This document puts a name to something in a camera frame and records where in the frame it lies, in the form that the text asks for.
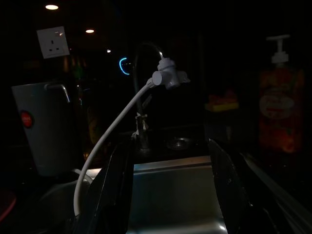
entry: wall socket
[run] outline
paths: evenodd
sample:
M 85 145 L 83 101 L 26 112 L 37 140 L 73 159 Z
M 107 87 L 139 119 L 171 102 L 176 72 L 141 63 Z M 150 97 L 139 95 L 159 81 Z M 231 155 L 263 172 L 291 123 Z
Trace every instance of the wall socket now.
M 44 59 L 69 55 L 64 27 L 37 30 Z

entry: dark background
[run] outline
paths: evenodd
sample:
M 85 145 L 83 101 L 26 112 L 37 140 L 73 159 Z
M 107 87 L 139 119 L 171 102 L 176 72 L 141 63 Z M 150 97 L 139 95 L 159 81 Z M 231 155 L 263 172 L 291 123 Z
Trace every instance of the dark background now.
M 48 3 L 59 6 L 48 11 Z M 153 41 L 164 49 L 179 70 L 187 72 L 191 83 L 178 89 L 152 90 L 153 98 L 146 113 L 151 128 L 206 123 L 221 129 L 233 125 L 241 134 L 240 147 L 252 147 L 257 155 L 258 74 L 271 67 L 276 43 L 267 36 L 290 34 L 284 50 L 293 67 L 304 69 L 305 148 L 293 159 L 278 158 L 272 171 L 287 178 L 280 182 L 301 193 L 311 182 L 309 122 L 312 28 L 310 8 L 303 0 L 223 0 L 223 1 L 127 1 L 68 0 L 7 1 L 1 7 L 1 123 L 3 151 L 1 171 L 11 173 L 33 167 L 11 86 L 51 80 L 73 81 L 73 64 L 85 63 L 84 75 L 98 82 L 97 102 L 108 126 L 134 95 L 131 76 L 124 75 L 118 61 L 133 60 L 142 41 Z M 43 59 L 36 30 L 64 26 L 71 48 L 66 57 Z M 95 33 L 87 35 L 92 27 Z M 156 69 L 158 58 L 148 49 L 139 59 L 141 85 Z M 204 111 L 209 94 L 223 94 L 228 88 L 238 95 L 238 114 L 211 117 Z M 136 129 L 133 109 L 116 132 Z

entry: recessed light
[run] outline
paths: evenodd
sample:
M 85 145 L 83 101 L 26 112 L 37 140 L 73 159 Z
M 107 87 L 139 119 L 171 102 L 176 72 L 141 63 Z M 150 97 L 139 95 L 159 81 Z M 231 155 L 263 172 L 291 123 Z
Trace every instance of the recessed light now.
M 46 5 L 45 8 L 48 10 L 57 10 L 59 7 L 56 5 Z
M 94 30 L 93 29 L 87 29 L 86 33 L 94 33 Z

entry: red sticker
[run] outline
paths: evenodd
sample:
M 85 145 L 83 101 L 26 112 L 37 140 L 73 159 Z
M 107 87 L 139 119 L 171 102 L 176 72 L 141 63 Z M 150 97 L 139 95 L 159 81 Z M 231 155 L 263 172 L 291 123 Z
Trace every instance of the red sticker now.
M 33 118 L 31 114 L 27 111 L 22 111 L 20 114 L 21 121 L 23 122 L 25 128 L 31 128 L 33 126 Z

